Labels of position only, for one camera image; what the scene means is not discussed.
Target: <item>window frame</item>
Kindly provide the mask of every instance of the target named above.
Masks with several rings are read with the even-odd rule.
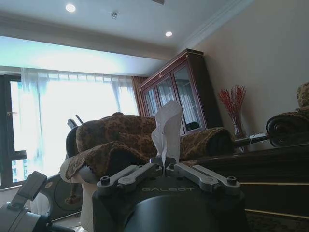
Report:
[[[12,112],[11,81],[21,81],[20,76],[0,75],[0,189],[18,186],[24,181],[13,182],[13,160],[27,158],[26,151],[14,150],[13,117]]]

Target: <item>metal bracket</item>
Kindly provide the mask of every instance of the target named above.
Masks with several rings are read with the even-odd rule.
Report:
[[[111,195],[116,190],[117,181],[121,177],[129,175],[137,169],[139,169],[139,166],[130,165],[111,177],[108,176],[102,177],[101,180],[97,182],[98,193],[103,196]]]
[[[240,183],[237,181],[235,177],[229,176],[226,178],[200,165],[195,165],[192,168],[205,175],[216,178],[219,181],[220,185],[223,187],[227,195],[239,195],[240,194]]]
[[[206,176],[193,168],[188,167],[183,163],[177,163],[175,165],[169,165],[167,173],[173,174],[173,176],[186,177],[199,185],[200,189],[205,192],[213,193],[216,191],[219,182],[216,178]]]
[[[154,163],[154,164],[158,164],[158,165],[160,166],[160,168],[162,169],[162,172],[161,172],[161,175],[160,175],[160,176],[163,175],[163,170],[165,170],[164,173],[166,174],[167,167],[168,167],[170,164],[176,164],[175,158],[168,157],[168,156],[166,156],[166,158],[165,158],[165,163],[164,163],[164,165],[163,165],[162,157],[161,157],[161,156],[156,156],[156,157],[154,157],[154,158],[150,158],[150,159],[149,159],[149,162],[150,162],[150,163]]]
[[[225,178],[200,165],[190,168],[183,163],[170,164],[166,173],[168,176],[186,177],[206,192],[213,193],[218,187],[221,187],[226,195],[238,195],[240,193],[240,183],[235,177]]]
[[[162,169],[159,164],[147,163],[128,176],[121,177],[118,180],[119,187],[125,192],[132,192],[136,185],[147,177],[158,177],[162,175]]]

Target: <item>wooden sideboard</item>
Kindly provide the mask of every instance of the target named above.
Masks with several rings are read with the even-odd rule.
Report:
[[[183,107],[181,135],[222,126],[203,52],[185,49],[140,86],[146,116],[175,100]]]
[[[223,176],[235,176],[250,212],[309,219],[309,145],[196,160]]]

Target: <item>smoke detector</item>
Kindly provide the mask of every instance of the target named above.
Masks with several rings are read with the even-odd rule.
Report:
[[[118,17],[118,12],[112,12],[111,17],[116,20]]]

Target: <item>floor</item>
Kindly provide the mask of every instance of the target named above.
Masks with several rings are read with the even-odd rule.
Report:
[[[309,232],[308,220],[293,220],[248,212],[247,219],[252,232]],[[87,232],[81,227],[79,214],[57,220],[53,223],[72,228],[75,232]]]
[[[66,217],[66,218],[54,221],[53,224],[71,228],[75,230],[75,232],[87,232],[81,227],[80,214],[76,214],[70,217]]]

